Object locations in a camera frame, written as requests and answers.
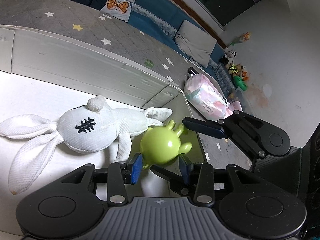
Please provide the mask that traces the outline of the green alien toy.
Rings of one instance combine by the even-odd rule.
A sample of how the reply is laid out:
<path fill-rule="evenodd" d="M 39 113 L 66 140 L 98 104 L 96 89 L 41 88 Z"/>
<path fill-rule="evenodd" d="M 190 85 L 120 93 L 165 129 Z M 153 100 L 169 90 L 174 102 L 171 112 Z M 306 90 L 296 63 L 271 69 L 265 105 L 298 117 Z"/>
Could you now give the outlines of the green alien toy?
<path fill-rule="evenodd" d="M 180 136 L 188 130 L 183 124 L 175 128 L 175 121 L 170 120 L 165 126 L 149 127 L 140 141 L 140 153 L 143 157 L 143 168 L 152 165 L 166 166 L 180 154 L 187 154 L 192 149 L 191 142 L 182 143 Z"/>

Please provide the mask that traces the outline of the white plush rabbit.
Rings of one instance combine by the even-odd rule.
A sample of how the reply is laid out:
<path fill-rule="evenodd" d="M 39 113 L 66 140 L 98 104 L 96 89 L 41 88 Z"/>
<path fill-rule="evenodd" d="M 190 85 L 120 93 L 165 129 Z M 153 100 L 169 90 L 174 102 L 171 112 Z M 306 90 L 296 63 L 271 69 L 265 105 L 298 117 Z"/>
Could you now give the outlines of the white plush rabbit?
<path fill-rule="evenodd" d="M 57 121 L 32 114 L 8 118 L 1 122 L 1 136 L 28 140 L 11 163 L 9 191 L 16 195 L 29 189 L 61 143 L 74 152 L 91 154 L 118 141 L 114 160 L 126 161 L 131 153 L 131 139 L 149 127 L 162 126 L 171 115 L 169 108 L 111 108 L 106 98 L 99 95 L 68 110 Z"/>

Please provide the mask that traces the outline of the pink tissue pack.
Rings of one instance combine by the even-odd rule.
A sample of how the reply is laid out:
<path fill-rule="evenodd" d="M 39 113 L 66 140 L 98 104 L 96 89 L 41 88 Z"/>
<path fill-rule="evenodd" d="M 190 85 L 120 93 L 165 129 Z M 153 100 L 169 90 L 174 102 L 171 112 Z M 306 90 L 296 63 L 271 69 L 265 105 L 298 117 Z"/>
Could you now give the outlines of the pink tissue pack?
<path fill-rule="evenodd" d="M 235 110 L 242 112 L 239 101 L 229 103 L 203 74 L 190 77 L 185 82 L 183 91 L 187 100 L 207 120 L 225 119 L 232 115 Z"/>

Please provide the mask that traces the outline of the pile of small toys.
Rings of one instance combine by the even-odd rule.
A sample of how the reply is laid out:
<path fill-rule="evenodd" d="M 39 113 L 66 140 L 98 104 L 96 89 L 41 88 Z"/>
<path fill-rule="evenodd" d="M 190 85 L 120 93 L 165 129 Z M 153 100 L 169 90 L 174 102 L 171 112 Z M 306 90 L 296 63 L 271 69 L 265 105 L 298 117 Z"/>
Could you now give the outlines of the pile of small toys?
<path fill-rule="evenodd" d="M 245 67 L 241 64 L 228 64 L 226 69 L 236 88 L 246 91 L 248 89 L 246 81 L 249 80 L 249 74 Z"/>

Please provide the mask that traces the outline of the panda plush toy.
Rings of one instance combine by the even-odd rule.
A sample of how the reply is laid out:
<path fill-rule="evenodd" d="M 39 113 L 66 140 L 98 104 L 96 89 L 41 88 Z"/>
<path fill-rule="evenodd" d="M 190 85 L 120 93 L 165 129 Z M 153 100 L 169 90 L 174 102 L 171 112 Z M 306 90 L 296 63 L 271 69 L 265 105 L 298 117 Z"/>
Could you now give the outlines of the panda plush toy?
<path fill-rule="evenodd" d="M 233 64 L 234 63 L 234 58 L 236 57 L 236 51 L 235 50 L 230 50 L 223 55 L 219 59 L 219 62 L 224 64 L 225 66 L 228 64 Z"/>

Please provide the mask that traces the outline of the grey cushion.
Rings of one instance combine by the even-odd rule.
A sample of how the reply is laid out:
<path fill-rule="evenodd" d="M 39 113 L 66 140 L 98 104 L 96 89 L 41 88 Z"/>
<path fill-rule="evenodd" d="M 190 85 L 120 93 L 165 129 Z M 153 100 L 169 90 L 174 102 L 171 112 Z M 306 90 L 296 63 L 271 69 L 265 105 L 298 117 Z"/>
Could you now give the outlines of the grey cushion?
<path fill-rule="evenodd" d="M 208 67 L 217 40 L 188 20 L 184 20 L 175 35 L 175 43 L 180 50 L 195 62 Z"/>

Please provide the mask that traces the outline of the blue sofa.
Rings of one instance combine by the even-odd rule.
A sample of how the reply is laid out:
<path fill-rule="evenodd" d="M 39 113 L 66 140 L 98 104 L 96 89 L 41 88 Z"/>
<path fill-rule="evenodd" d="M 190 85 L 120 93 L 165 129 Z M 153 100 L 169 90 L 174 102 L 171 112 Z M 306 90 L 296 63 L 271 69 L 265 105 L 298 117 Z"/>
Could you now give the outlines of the blue sofa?
<path fill-rule="evenodd" d="M 201 28 L 197 22 L 169 0 L 136 0 L 131 4 L 128 24 L 169 46 L 182 56 L 186 56 L 175 43 L 175 35 L 185 20 Z M 224 54 L 224 50 L 216 43 L 210 55 L 208 67 L 203 70 L 217 81 L 223 94 L 228 96 L 236 90 L 236 87 L 227 70 L 219 62 Z"/>

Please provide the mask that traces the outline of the grey star tablecloth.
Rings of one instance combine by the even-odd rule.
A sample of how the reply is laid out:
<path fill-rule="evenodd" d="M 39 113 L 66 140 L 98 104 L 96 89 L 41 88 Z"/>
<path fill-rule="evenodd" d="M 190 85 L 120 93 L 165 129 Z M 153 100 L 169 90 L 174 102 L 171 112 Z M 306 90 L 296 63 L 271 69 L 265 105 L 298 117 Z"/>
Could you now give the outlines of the grey star tablecloth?
<path fill-rule="evenodd" d="M 127 105 L 172 102 L 191 64 L 139 29 L 69 0 L 1 0 L 15 30 L 11 72 Z"/>

